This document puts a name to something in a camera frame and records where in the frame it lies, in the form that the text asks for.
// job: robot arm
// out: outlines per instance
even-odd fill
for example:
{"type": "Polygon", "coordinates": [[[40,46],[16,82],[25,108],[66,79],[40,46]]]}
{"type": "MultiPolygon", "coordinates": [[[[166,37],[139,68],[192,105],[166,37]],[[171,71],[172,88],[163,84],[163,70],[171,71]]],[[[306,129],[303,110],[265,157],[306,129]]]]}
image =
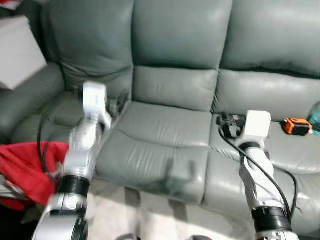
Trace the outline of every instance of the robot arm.
{"type": "Polygon", "coordinates": [[[248,111],[245,127],[236,145],[255,163],[243,156],[239,174],[254,220],[256,239],[299,240],[292,232],[288,203],[286,205],[279,189],[265,174],[274,181],[274,167],[265,153],[264,144],[270,123],[270,113],[248,111]]]}
{"type": "Polygon", "coordinates": [[[106,87],[94,82],[83,85],[84,119],[69,136],[56,193],[50,198],[32,240],[86,240],[87,195],[95,173],[96,159],[104,131],[111,128],[106,112],[106,87]]]}

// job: floor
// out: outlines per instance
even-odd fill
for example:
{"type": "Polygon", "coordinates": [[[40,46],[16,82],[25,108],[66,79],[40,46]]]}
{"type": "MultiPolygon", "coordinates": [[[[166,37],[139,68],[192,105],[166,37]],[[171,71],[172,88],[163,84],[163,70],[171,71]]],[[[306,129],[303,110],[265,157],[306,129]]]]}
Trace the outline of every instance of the floor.
{"type": "Polygon", "coordinates": [[[197,206],[169,201],[94,180],[88,197],[89,240],[121,240],[135,233],[142,240],[253,240],[252,222],[240,223],[197,206]]]}

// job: backrest cushion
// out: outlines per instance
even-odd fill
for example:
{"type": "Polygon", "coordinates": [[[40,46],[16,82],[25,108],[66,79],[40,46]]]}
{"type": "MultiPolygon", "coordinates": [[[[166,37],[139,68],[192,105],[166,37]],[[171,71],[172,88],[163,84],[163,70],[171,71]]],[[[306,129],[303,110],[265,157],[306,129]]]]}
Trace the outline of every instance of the backrest cushion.
{"type": "Polygon", "coordinates": [[[136,0],[133,99],[209,111],[231,0],[136,0]]]}
{"type": "Polygon", "coordinates": [[[307,118],[320,100],[319,0],[234,0],[221,68],[214,112],[307,118]]]}
{"type": "Polygon", "coordinates": [[[109,97],[131,91],[133,7],[133,0],[48,4],[43,24],[53,33],[51,55],[59,58],[69,90],[81,91],[84,81],[97,81],[107,85],[109,97]]]}

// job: white box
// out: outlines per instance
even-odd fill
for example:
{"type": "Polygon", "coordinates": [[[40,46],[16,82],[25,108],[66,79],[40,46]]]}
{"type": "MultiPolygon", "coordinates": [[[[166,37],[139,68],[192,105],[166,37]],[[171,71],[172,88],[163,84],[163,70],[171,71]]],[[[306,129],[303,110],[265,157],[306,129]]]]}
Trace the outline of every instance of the white box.
{"type": "Polygon", "coordinates": [[[0,19],[0,88],[14,90],[47,65],[25,16],[0,19]]]}

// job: recliner sofa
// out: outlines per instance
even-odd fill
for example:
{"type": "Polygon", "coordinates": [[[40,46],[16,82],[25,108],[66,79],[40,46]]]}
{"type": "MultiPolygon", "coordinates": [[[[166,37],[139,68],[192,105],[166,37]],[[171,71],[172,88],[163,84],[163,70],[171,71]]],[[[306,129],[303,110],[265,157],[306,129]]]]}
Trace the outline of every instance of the recliner sofa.
{"type": "MultiPolygon", "coordinates": [[[[0,93],[7,143],[68,141],[84,81],[104,83],[114,114],[101,179],[210,211],[250,218],[239,153],[220,112],[271,113],[266,147],[298,181],[293,229],[320,237],[320,138],[286,135],[320,100],[319,0],[53,0],[42,13],[48,66],[0,93]]],[[[294,183],[275,171],[291,206],[294,183]]]]}

